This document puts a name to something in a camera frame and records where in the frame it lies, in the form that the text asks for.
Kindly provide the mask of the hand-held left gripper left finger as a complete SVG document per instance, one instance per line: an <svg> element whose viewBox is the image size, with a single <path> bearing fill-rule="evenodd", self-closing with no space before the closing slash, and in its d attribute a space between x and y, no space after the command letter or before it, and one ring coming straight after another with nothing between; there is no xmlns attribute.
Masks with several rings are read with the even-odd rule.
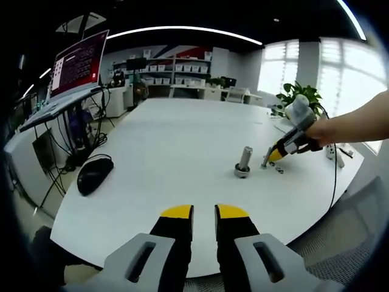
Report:
<svg viewBox="0 0 389 292"><path fill-rule="evenodd" d="M152 230L139 233L105 260L101 287L110 291L182 291L191 261L190 204L160 214Z"/></svg>

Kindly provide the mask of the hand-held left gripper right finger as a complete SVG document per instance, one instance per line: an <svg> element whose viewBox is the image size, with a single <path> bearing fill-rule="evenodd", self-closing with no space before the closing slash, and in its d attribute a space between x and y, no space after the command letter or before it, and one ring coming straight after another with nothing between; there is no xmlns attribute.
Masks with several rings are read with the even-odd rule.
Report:
<svg viewBox="0 0 389 292"><path fill-rule="evenodd" d="M239 207L215 205L217 260L226 291L307 291L303 259L270 234L260 234Z"/></svg>

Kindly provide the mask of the person's right hand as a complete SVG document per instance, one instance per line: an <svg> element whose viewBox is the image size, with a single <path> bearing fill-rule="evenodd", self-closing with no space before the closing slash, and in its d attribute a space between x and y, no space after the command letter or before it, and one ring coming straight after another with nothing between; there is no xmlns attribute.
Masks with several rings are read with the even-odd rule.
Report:
<svg viewBox="0 0 389 292"><path fill-rule="evenodd" d="M335 142L334 128L331 120L320 119L315 121L306 131L306 135L316 140L320 147L324 147Z"/></svg>

